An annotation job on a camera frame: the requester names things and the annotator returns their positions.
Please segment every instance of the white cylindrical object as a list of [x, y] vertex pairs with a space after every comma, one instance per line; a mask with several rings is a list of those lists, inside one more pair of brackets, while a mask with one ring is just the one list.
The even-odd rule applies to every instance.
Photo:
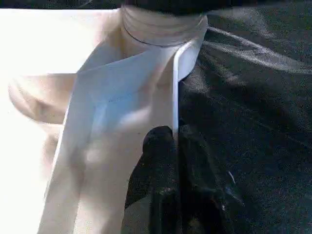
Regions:
[[125, 30], [135, 39], [151, 45], [175, 46], [198, 34], [205, 15], [176, 17], [136, 7], [122, 7]]

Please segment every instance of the dark wrinkled fabric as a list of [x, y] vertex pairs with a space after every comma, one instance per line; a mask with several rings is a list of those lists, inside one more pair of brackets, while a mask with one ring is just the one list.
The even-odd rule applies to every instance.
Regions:
[[312, 4], [211, 12], [180, 117], [226, 163], [251, 233], [312, 233]]

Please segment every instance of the black cloth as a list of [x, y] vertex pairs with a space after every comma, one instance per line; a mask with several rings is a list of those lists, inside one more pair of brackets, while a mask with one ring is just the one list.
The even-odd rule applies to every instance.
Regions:
[[312, 233], [311, 17], [310, 2], [209, 14], [179, 84], [180, 117], [232, 173], [250, 233]]
[[2, 0], [2, 8], [27, 9], [114, 9], [122, 4], [174, 15], [188, 15], [277, 0]]

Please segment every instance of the white bottle cap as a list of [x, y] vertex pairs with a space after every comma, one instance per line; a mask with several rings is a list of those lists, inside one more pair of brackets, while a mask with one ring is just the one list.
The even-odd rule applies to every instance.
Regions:
[[198, 34], [205, 15], [176, 17], [132, 6], [121, 9], [125, 30], [135, 39], [151, 45], [174, 46]]

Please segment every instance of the black fabric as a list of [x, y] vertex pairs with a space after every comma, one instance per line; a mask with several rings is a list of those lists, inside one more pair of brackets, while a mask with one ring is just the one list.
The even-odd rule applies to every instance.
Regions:
[[277, 0], [2, 0], [1, 8], [113, 9], [122, 4], [174, 15], [189, 15], [221, 8], [256, 5]]
[[180, 117], [234, 176], [250, 233], [312, 233], [311, 6], [209, 14], [179, 84]]

